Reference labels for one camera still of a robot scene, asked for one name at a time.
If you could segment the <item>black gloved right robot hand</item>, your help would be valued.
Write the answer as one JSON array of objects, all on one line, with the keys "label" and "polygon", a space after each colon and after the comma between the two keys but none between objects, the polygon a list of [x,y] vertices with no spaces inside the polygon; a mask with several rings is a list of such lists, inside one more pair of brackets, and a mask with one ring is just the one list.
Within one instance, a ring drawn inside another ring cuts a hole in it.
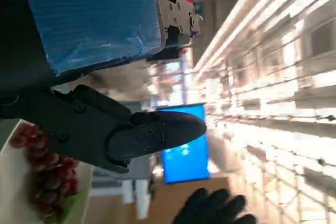
[{"label": "black gloved right robot hand", "polygon": [[239,217],[246,206],[243,195],[231,196],[229,190],[221,188],[209,192],[205,188],[194,191],[175,216],[173,223],[230,224],[257,223],[252,214]]}]

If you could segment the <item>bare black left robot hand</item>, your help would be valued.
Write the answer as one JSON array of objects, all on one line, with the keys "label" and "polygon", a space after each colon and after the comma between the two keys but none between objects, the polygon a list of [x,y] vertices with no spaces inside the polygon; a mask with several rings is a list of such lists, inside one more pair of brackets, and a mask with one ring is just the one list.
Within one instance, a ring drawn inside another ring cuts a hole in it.
[{"label": "bare black left robot hand", "polygon": [[1,0],[1,117],[39,125],[58,154],[125,174],[133,158],[203,136],[205,122],[53,87],[185,45],[202,21],[186,0]]}]

